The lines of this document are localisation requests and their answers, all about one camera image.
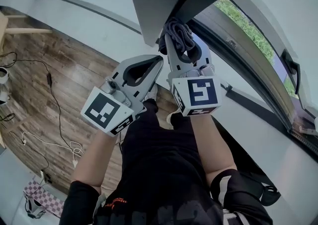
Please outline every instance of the grass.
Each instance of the grass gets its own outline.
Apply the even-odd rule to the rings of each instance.
[[[271,65],[274,64],[274,50],[269,42],[265,39],[264,35],[258,30],[258,28],[249,20],[249,18],[230,0],[217,0],[214,3],[218,9],[223,11],[230,19],[234,21],[254,42],[263,55],[267,58]],[[295,88],[287,76],[284,81],[284,87],[290,96],[298,98],[295,95]]]

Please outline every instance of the person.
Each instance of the person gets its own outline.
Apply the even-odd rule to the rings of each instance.
[[[122,178],[105,204],[100,197],[116,137],[98,130],[79,160],[60,224],[272,224],[244,185],[211,115],[172,113],[173,130],[159,126],[157,86],[147,111],[122,144]]]

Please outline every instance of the forearm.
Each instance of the forearm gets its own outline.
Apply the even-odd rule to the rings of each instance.
[[[104,180],[115,144],[116,137],[110,137],[98,130],[93,142],[74,170],[73,181],[91,185],[100,193],[100,186]]]
[[[192,116],[191,123],[208,183],[211,184],[214,177],[223,170],[236,169],[231,150],[221,137],[211,115]]]

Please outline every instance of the glass pane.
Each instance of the glass pane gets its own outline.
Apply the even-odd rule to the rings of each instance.
[[[287,90],[288,94],[292,97],[298,98],[298,96],[295,94],[295,88],[280,59],[276,55],[270,43],[258,30],[254,23],[230,0],[217,0],[214,3],[214,6],[225,13],[248,35],[248,37],[254,42],[254,44],[271,63],[271,65],[279,75],[281,81],[284,83],[284,87]]]

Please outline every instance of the wooden floor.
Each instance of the wooden floor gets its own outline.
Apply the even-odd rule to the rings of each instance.
[[[2,9],[2,12],[7,15],[18,14],[7,8]],[[47,26],[27,18],[10,20],[9,27]],[[18,59],[42,60],[48,65],[53,79],[53,93],[62,110],[62,135],[68,143],[76,141],[82,144],[85,151],[96,128],[80,115],[80,111],[93,87],[100,86],[104,78],[111,75],[117,62],[56,30],[53,34],[44,35],[7,35],[4,52],[10,51],[17,52]],[[0,65],[12,62],[13,59],[14,56],[0,58]],[[21,138],[26,131],[46,142],[66,146],[59,133],[59,109],[47,85],[47,72],[42,63],[16,62],[9,72],[9,81],[2,88],[10,91],[11,100],[0,108],[0,115],[4,117],[15,113],[16,117],[9,122],[2,122],[2,137],[6,146],[39,175],[40,169],[46,166],[45,159],[28,146],[23,146],[18,136]],[[165,118],[176,109],[176,105],[171,93],[160,87],[158,106],[159,122],[162,127],[169,128]],[[8,129],[25,119],[25,123],[12,131],[18,136],[4,133],[5,128]],[[67,193],[74,170],[72,153],[61,147],[43,144],[31,135],[26,135],[26,140],[28,145],[48,159],[50,166],[46,172],[51,176],[53,185]],[[116,188],[121,178],[121,164],[121,153],[116,146],[102,185],[106,196]]]

